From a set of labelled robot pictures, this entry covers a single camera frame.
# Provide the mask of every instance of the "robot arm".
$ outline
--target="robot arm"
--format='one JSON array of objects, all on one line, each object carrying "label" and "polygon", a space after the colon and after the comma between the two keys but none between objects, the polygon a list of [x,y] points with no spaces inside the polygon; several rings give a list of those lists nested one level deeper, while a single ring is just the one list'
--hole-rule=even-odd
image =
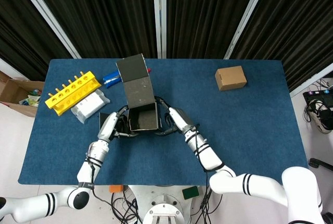
[{"label": "robot arm", "polygon": [[288,207],[290,223],[324,223],[320,215],[323,206],[319,189],[310,170],[300,167],[286,169],[282,175],[284,187],[274,179],[264,176],[236,176],[234,171],[219,159],[207,139],[202,137],[181,109],[169,107],[168,111],[204,171],[216,172],[210,178],[210,187],[215,193],[241,193],[275,201]]},{"label": "robot arm", "polygon": [[98,141],[90,144],[86,159],[78,173],[78,186],[69,186],[57,193],[48,193],[30,198],[0,197],[0,221],[11,214],[18,222],[27,222],[53,215],[59,207],[73,209],[84,208],[89,201],[90,191],[94,189],[94,181],[103,164],[109,148],[109,137],[119,116],[127,110],[127,106],[118,112],[111,113],[105,120]]}]

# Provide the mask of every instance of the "white package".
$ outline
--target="white package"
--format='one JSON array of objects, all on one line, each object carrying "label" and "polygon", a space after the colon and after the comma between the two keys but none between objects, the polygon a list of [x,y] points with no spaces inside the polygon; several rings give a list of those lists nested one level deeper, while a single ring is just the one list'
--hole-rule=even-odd
[{"label": "white package", "polygon": [[110,100],[104,96],[104,93],[101,90],[96,90],[72,107],[71,111],[81,123],[84,123],[86,119],[109,102]]}]

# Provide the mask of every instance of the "table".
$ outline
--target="table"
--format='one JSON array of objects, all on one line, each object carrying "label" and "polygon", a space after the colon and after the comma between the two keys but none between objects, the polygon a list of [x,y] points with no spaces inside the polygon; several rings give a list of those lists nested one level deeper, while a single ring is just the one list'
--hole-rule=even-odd
[{"label": "table", "polygon": [[[274,60],[146,59],[154,94],[182,108],[236,174],[253,173],[281,182],[290,166],[307,167],[281,62]],[[219,91],[218,68],[242,65],[245,87]],[[80,71],[102,77],[117,69],[116,59],[55,59],[50,62],[19,183],[77,184],[76,175],[92,141],[99,115],[80,123],[69,110],[58,117],[45,105],[47,93]],[[100,110],[126,105],[122,83],[100,88],[112,100]],[[96,184],[205,185],[206,174],[178,133],[114,139]]]}]

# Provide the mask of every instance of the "floor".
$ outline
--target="floor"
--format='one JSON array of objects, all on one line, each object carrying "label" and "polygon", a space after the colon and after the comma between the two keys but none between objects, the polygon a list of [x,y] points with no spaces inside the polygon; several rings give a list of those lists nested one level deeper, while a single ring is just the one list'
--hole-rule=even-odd
[{"label": "floor", "polygon": [[[308,158],[316,157],[333,164],[333,133],[324,135],[318,132],[312,123],[302,119],[305,101],[302,94],[292,99],[298,126]],[[17,182],[29,141],[34,118],[26,117],[0,104],[0,195],[6,197],[29,197],[56,192],[63,186],[20,185]],[[333,213],[333,172],[325,168],[311,169],[317,176],[319,189],[324,203],[324,212]],[[97,186],[96,194],[110,199],[108,186]],[[213,195],[211,208],[219,201]],[[200,199],[193,203],[193,213],[198,209]],[[274,202],[238,194],[225,194],[218,211],[211,215],[212,223],[287,223],[287,209]],[[11,216],[6,216],[1,224],[15,223]],[[32,224],[58,223],[119,223],[112,214],[110,207],[95,198],[83,210],[60,208],[53,216],[35,220]]]}]

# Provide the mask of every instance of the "yellow plastic holder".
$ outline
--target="yellow plastic holder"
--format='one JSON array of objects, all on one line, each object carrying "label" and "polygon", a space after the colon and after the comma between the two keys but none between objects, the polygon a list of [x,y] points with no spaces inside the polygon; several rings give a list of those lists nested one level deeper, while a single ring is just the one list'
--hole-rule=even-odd
[{"label": "yellow plastic holder", "polygon": [[82,71],[80,73],[80,78],[74,76],[75,81],[68,80],[69,85],[62,84],[62,90],[56,88],[57,94],[48,94],[50,98],[45,104],[49,109],[54,109],[58,116],[101,86],[91,71],[86,74]]}]

